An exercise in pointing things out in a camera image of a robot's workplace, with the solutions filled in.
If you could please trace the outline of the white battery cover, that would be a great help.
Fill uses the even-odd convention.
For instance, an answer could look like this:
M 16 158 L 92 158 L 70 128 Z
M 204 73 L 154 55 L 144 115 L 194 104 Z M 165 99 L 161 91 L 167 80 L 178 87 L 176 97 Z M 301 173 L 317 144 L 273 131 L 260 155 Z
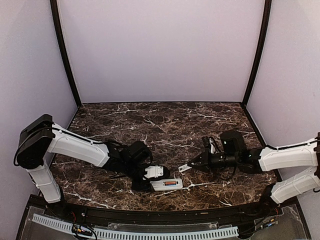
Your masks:
M 191 169 L 191 168 L 192 168 L 192 167 L 188 166 L 187 164 L 184 164 L 184 165 L 178 167 L 178 171 L 179 171 L 180 173 L 182 173 L 182 172 L 185 172 L 185 171 L 187 171 L 187 170 L 189 170 L 189 169 Z

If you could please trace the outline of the white remote control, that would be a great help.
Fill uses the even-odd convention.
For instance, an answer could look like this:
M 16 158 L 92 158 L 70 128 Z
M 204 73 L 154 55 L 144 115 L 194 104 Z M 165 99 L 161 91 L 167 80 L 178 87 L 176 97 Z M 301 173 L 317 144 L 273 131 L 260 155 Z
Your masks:
M 150 183 L 156 192 L 181 190 L 183 188 L 181 178 L 162 179 L 159 181 L 151 181 Z

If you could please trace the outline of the orange AAA battery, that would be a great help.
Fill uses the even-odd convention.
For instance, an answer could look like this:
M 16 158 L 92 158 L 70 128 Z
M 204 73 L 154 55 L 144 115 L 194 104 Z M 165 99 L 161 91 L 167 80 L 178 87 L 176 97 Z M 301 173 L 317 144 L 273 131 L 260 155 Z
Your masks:
M 175 186 L 177 184 L 177 182 L 176 181 L 165 181 L 164 184 L 166 186 Z

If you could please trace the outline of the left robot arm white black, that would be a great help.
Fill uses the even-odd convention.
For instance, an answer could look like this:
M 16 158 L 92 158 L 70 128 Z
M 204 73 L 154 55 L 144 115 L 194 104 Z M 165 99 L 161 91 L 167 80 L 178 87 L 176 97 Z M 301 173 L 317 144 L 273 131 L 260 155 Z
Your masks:
M 13 164 L 29 173 L 45 201 L 51 204 L 51 210 L 60 218 L 67 218 L 71 208 L 62 200 L 62 191 L 45 163 L 47 153 L 123 174 L 131 179 L 135 191 L 148 190 L 150 182 L 163 173 L 162 167 L 144 162 L 152 161 L 153 156 L 142 141 L 126 145 L 115 140 L 92 140 L 64 129 L 53 122 L 51 115 L 44 114 L 21 131 Z

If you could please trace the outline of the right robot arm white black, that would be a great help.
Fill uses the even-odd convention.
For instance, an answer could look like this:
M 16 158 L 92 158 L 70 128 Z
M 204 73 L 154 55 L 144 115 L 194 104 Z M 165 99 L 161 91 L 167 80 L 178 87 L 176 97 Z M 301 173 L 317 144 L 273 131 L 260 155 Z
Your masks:
M 209 173 L 217 169 L 234 168 L 243 173 L 261 174 L 271 170 L 305 166 L 293 177 L 266 187 L 255 213 L 266 217 L 275 205 L 314 190 L 320 186 L 320 138 L 287 146 L 247 148 L 239 131 L 228 130 L 220 135 L 222 150 L 213 137 L 203 137 L 204 152 L 189 161 L 187 166 Z

